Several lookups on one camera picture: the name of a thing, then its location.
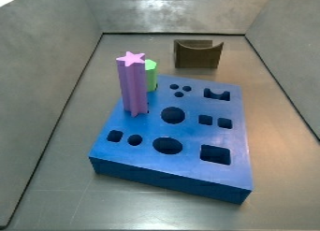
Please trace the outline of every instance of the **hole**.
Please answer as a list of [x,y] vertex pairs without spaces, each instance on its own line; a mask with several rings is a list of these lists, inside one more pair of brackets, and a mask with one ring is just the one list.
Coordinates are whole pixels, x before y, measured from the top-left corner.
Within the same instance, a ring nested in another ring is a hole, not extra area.
[[180,86],[178,86],[177,84],[172,84],[172,85],[170,85],[170,88],[172,88],[173,90],[176,90],[178,87],[180,87]]
[[229,166],[232,163],[230,150],[210,145],[201,145],[200,159]]
[[209,115],[198,115],[198,123],[213,125],[213,116]]
[[176,92],[176,97],[184,97],[184,93],[182,92]]
[[217,126],[225,129],[233,129],[233,121],[230,119],[218,118]]
[[172,124],[181,123],[185,120],[185,112],[181,108],[166,108],[161,113],[162,119]]
[[111,130],[109,132],[106,140],[111,141],[111,142],[119,142],[122,140],[122,136],[123,136],[123,132],[122,131]]
[[177,154],[182,151],[182,144],[170,137],[159,137],[154,140],[154,148],[164,154]]
[[189,85],[186,85],[186,86],[182,87],[182,90],[185,92],[190,92],[192,91],[192,87]]
[[230,101],[230,92],[224,92],[222,94],[216,94],[210,91],[209,88],[205,88],[204,97],[210,98],[210,99],[216,99],[216,100]]
[[133,135],[127,139],[127,143],[133,146],[138,146],[142,143],[142,137],[139,135]]

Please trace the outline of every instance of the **blue shape sorter board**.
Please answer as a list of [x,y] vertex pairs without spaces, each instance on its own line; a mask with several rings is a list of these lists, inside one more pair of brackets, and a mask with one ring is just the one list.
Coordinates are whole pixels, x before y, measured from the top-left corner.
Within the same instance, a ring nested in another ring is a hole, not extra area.
[[241,204],[253,176],[240,87],[158,75],[149,113],[119,100],[89,154],[95,172]]

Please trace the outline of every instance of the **rectangular hole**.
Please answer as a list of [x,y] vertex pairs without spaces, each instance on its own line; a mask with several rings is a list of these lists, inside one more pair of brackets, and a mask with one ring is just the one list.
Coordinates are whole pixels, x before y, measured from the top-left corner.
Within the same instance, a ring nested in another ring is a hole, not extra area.
[[200,159],[229,166],[232,163],[230,150],[212,145],[201,145]]
[[209,115],[198,115],[198,123],[213,125],[213,116]]
[[233,129],[233,121],[226,118],[217,119],[217,126],[225,129]]
[[106,140],[118,143],[122,140],[122,136],[123,136],[123,132],[122,131],[111,130],[109,132]]

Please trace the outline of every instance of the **brown block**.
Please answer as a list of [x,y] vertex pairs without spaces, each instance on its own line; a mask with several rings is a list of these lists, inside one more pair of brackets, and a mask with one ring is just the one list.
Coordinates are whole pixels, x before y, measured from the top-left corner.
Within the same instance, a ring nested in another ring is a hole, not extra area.
[[217,68],[224,42],[213,47],[212,40],[176,40],[176,68]]

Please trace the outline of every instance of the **pink star prism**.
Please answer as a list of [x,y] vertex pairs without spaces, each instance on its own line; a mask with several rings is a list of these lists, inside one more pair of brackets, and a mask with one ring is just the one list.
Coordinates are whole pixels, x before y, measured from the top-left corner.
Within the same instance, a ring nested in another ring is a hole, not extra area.
[[145,54],[127,51],[117,58],[123,109],[135,117],[147,113]]

